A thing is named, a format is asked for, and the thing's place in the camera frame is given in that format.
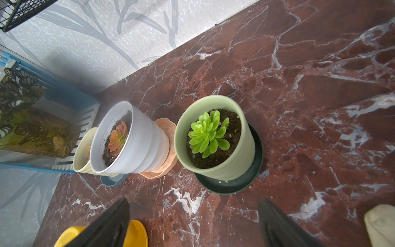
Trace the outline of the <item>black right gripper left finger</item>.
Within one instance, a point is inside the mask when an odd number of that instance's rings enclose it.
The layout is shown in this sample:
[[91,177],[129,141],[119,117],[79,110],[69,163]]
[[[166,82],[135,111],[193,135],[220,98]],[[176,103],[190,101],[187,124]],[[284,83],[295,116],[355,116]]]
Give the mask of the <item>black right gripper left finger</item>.
[[84,229],[68,247],[122,247],[130,222],[129,203],[121,198]]

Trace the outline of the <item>yellow watering can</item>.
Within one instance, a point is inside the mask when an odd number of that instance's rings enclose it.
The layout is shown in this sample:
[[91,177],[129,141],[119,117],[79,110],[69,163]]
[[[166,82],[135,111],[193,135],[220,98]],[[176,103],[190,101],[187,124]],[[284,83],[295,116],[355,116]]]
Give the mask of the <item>yellow watering can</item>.
[[[66,229],[55,243],[55,247],[64,247],[75,239],[87,226],[72,226]],[[124,239],[123,247],[148,247],[148,234],[138,220],[131,220]]]

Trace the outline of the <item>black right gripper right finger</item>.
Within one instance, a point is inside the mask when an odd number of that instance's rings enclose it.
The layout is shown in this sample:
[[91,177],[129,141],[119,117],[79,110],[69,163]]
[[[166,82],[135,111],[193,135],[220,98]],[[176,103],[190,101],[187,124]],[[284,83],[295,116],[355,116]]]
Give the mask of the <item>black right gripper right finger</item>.
[[322,246],[268,199],[259,202],[258,218],[267,247]]

